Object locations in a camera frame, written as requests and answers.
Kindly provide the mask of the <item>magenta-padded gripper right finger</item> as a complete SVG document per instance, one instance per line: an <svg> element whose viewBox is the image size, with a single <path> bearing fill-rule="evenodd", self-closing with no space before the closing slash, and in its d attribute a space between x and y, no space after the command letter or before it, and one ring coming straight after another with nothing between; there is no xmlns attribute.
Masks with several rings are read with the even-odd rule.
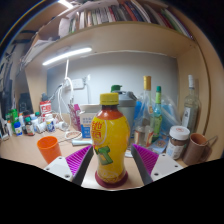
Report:
<svg viewBox="0 0 224 224"><path fill-rule="evenodd" d="M131 154L145 185L182 169L182 166L167 154L158 155L136 144L131 146Z"/></svg>

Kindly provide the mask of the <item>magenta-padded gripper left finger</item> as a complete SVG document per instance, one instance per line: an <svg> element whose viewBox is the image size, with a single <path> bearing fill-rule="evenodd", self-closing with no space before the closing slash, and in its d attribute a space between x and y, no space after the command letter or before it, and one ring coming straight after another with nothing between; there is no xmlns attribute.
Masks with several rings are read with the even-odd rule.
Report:
<svg viewBox="0 0 224 224"><path fill-rule="evenodd" d="M93 147L86 146L67 157L57 157L44 170L81 186L92 157Z"/></svg>

